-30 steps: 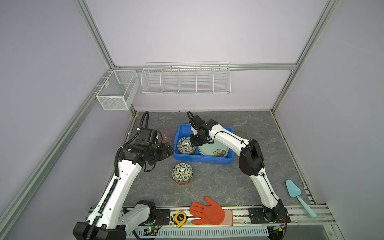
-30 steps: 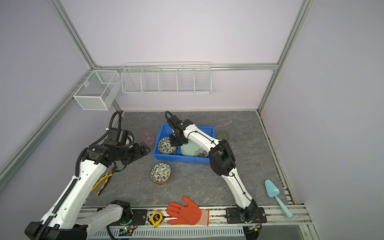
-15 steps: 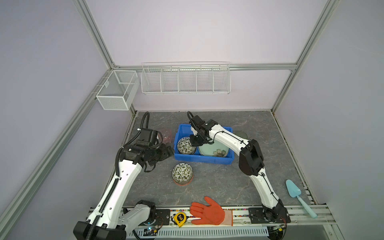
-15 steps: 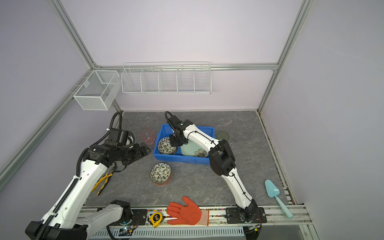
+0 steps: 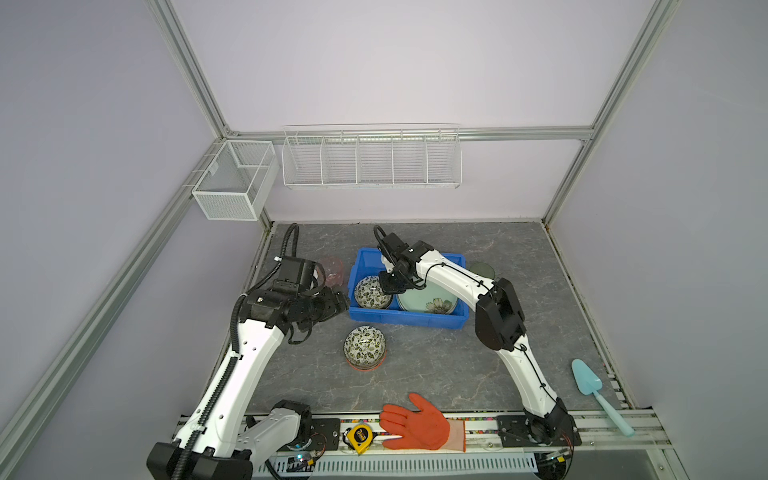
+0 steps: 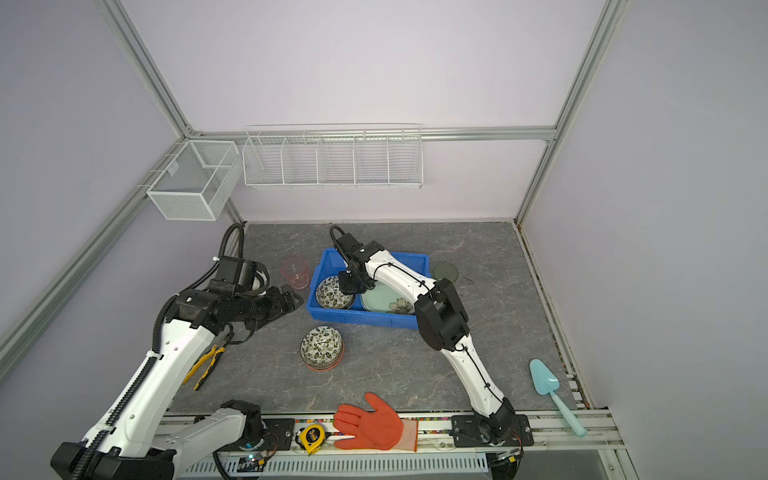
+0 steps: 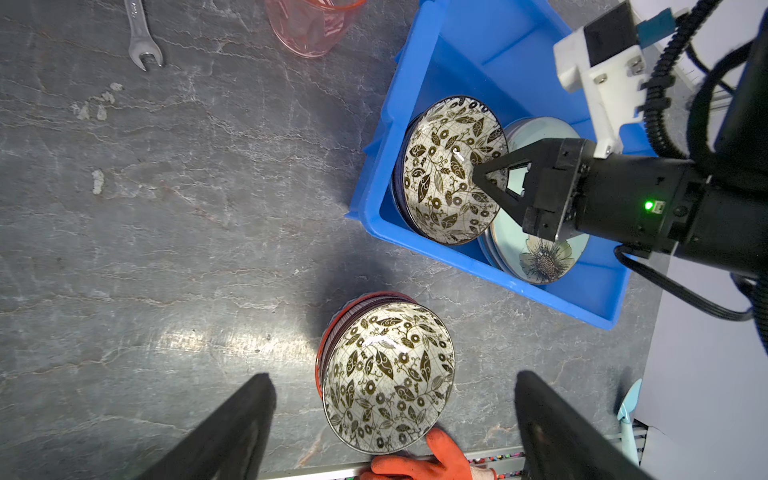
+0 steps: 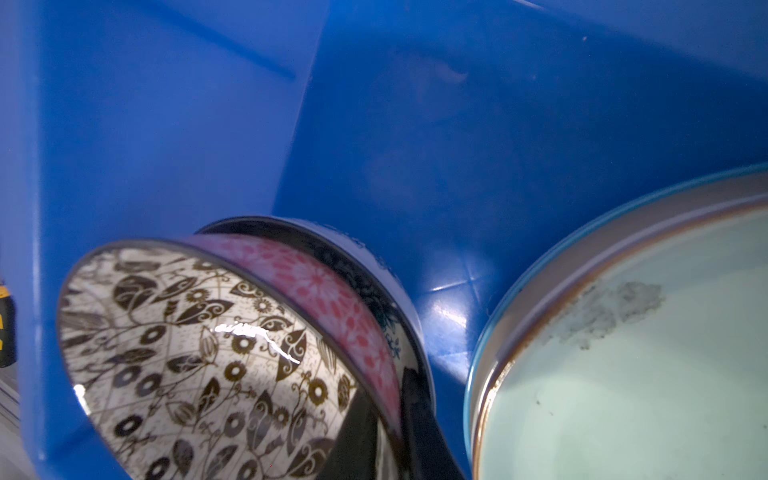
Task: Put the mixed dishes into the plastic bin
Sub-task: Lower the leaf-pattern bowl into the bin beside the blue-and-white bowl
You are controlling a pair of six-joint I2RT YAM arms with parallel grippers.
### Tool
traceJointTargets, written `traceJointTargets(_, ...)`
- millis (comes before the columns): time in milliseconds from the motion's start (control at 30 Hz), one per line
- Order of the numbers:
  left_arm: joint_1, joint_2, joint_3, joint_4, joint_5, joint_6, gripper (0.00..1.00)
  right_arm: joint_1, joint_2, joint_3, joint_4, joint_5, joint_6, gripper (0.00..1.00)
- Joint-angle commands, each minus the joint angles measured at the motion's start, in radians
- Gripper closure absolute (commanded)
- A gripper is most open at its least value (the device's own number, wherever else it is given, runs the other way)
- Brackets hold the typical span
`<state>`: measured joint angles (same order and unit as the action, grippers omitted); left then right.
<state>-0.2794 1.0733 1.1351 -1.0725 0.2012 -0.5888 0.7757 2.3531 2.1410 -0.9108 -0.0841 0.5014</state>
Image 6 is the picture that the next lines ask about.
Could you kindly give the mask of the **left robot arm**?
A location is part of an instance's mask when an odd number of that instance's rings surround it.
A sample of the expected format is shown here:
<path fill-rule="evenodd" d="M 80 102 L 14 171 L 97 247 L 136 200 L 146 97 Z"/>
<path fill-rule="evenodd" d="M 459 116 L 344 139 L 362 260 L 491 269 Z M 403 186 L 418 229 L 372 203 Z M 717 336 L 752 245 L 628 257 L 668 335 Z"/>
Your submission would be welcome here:
<path fill-rule="evenodd" d="M 145 358 L 121 394 L 78 442 L 64 442 L 50 465 L 62 479 L 175 479 L 224 447 L 256 449 L 268 430 L 258 405 L 229 400 L 213 414 L 156 441 L 179 388 L 196 372 L 205 384 L 226 349 L 295 311 L 289 286 L 271 285 L 267 268 L 244 256 L 245 227 L 225 231 L 212 267 L 161 307 Z"/>

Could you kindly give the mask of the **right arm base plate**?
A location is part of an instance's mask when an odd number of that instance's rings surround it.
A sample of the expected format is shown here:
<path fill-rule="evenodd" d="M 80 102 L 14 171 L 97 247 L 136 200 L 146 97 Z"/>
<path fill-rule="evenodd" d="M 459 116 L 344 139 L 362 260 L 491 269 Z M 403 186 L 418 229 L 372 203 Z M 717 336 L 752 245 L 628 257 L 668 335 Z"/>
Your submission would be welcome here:
<path fill-rule="evenodd" d="M 496 432 L 485 420 L 475 414 L 453 415 L 449 433 L 458 448 L 530 447 L 534 438 L 528 417 L 516 415 L 501 432 Z"/>

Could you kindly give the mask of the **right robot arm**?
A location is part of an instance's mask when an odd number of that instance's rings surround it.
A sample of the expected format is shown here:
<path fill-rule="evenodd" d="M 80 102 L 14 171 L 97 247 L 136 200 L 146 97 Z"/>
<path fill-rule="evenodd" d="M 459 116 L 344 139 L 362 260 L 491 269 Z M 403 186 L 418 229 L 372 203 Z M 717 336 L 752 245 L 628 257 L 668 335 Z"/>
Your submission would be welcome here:
<path fill-rule="evenodd" d="M 379 243 L 363 244 L 338 225 L 331 226 L 329 234 L 346 266 L 339 274 L 341 291 L 361 294 L 382 284 L 395 290 L 413 305 L 422 339 L 454 369 L 473 411 L 471 430 L 459 438 L 479 446 L 531 446 L 528 418 L 515 411 L 482 363 L 453 283 L 416 272 Z"/>

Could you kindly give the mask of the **mint green flower plate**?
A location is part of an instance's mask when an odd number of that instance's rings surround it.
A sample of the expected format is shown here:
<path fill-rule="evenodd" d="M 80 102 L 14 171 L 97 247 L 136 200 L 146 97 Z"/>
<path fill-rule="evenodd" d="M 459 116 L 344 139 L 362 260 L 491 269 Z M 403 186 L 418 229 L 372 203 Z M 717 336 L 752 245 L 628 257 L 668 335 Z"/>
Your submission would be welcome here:
<path fill-rule="evenodd" d="M 361 295 L 361 303 L 365 310 L 373 313 L 412 315 L 413 304 L 397 291 L 377 282 L 376 286 Z"/>

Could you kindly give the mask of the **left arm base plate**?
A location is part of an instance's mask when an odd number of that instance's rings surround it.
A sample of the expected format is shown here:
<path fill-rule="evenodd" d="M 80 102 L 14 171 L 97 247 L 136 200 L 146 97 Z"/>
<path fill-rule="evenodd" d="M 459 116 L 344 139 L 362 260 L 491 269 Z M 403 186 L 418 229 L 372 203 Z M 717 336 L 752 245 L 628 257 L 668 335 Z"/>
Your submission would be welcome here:
<path fill-rule="evenodd" d="M 266 418 L 247 426 L 237 446 L 242 451 L 287 451 L 294 442 L 293 418 Z"/>

